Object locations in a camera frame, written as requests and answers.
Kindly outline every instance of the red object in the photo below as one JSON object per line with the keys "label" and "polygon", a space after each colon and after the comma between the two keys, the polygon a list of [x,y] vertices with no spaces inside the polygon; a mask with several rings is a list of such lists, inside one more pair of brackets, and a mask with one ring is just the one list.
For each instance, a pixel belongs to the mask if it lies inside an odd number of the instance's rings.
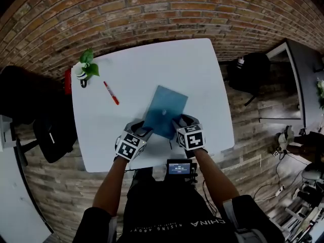
{"label": "red object", "polygon": [[114,102],[116,105],[119,105],[119,101],[117,99],[117,97],[113,94],[112,90],[109,88],[109,86],[107,85],[106,81],[103,82],[108,90],[108,92],[110,93],[111,97],[113,98]]}
{"label": "red object", "polygon": [[65,78],[64,78],[64,90],[66,95],[72,94],[72,86],[71,86],[71,68],[65,71]]}

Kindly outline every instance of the black backpack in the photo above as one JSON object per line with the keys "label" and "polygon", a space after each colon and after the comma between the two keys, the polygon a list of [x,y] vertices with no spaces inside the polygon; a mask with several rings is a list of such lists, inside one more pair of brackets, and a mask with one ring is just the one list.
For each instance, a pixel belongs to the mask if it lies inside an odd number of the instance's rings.
{"label": "black backpack", "polygon": [[252,94],[247,106],[259,94],[260,86],[270,72],[270,60],[264,53],[250,53],[244,56],[244,64],[237,67],[237,59],[227,66],[229,86],[235,90]]}

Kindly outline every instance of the pen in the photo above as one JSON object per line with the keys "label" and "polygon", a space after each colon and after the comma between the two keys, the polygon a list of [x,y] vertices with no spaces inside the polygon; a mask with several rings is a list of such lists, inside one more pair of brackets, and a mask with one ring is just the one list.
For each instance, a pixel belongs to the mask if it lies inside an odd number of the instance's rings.
{"label": "pen", "polygon": [[116,105],[119,105],[119,101],[117,99],[117,97],[113,94],[112,90],[110,89],[110,87],[107,85],[106,81],[103,82],[108,90],[108,92],[110,93],[111,97],[113,98],[114,102],[116,103]]}

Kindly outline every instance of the green leaf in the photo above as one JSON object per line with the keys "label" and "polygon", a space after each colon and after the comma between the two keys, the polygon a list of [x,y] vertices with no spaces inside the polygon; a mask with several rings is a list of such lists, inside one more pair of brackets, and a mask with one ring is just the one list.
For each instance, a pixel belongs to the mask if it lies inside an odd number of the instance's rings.
{"label": "green leaf", "polygon": [[89,67],[83,67],[82,70],[87,74],[87,75],[97,75],[99,76],[99,68],[97,64],[90,64]]}
{"label": "green leaf", "polygon": [[87,49],[80,57],[81,63],[91,63],[93,60],[93,49]]}

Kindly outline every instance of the glove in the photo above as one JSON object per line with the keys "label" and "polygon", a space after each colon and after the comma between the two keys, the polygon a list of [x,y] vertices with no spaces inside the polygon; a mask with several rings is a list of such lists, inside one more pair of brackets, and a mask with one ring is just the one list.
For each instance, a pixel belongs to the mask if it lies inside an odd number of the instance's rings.
{"label": "glove", "polygon": [[142,128],[144,121],[128,123],[123,133],[116,139],[115,150],[117,156],[122,156],[128,161],[141,154],[148,139],[153,133],[151,128]]}
{"label": "glove", "polygon": [[204,148],[205,135],[198,119],[182,114],[180,120],[173,119],[172,124],[177,132],[177,142],[185,149],[188,158],[194,157],[194,149]]}

